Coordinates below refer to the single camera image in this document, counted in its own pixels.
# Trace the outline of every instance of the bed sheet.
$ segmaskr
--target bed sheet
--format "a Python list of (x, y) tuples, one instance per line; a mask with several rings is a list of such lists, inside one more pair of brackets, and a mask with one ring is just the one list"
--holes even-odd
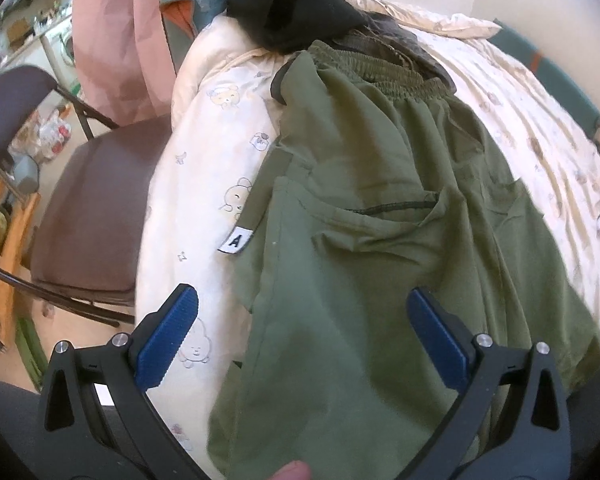
[[(499, 30), (494, 23), (379, 0), (349, 1), (411, 27), (451, 74), (457, 96), (484, 121), (529, 189), (571, 283), (600, 324), (600, 157), (583, 131), (525, 67), (486, 41)], [(269, 88), (286, 59), (257, 48), (235, 20), (216, 17), (178, 73), (173, 135), (150, 186), (137, 322), (180, 282), (196, 287), (200, 314), (162, 384), (148, 394), (213, 479), (222, 476), (206, 453), (208, 418), (229, 365), (244, 353), (250, 328), (232, 295), (231, 256), (217, 248), (278, 136), (282, 107)]]

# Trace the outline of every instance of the green pants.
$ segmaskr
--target green pants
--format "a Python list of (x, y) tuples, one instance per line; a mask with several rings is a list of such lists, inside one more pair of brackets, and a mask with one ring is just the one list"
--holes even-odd
[(595, 369), (598, 331), (554, 240), (438, 79), (316, 42), (282, 94), (279, 144), (244, 207), (264, 220), (232, 256), (253, 325), (212, 414), (230, 480), (297, 459), (314, 480), (395, 478), (455, 399), (406, 316), (415, 286), (498, 344), (546, 341), (567, 386)]

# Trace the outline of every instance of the pink curtain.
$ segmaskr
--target pink curtain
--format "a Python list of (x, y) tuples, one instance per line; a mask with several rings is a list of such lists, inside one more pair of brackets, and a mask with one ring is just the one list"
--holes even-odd
[(168, 113), (175, 73), (160, 0), (74, 0), (74, 53), (87, 102), (119, 124)]

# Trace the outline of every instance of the white label tag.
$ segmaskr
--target white label tag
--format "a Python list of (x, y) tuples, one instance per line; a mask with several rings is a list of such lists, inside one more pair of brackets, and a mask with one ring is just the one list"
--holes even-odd
[(239, 253), (250, 240), (251, 235), (253, 235), (253, 231), (249, 229), (234, 227), (234, 230), (231, 231), (231, 234), (224, 241), (224, 244), (220, 246), (218, 251), (228, 254)]

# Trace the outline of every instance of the metal screw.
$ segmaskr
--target metal screw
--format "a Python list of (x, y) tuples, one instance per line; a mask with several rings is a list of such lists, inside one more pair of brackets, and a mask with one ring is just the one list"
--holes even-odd
[(120, 332), (111, 338), (113, 346), (124, 346), (129, 342), (129, 334)]
[(493, 346), (493, 339), (489, 334), (478, 334), (475, 337), (475, 340), (478, 342), (478, 345), (482, 348), (489, 348)]
[(547, 355), (549, 353), (550, 348), (547, 343), (541, 341), (536, 345), (536, 350), (538, 350), (538, 352), (543, 355)]
[(54, 350), (59, 354), (64, 354), (68, 349), (69, 349), (68, 341), (58, 341), (56, 343), (56, 346), (54, 347)]

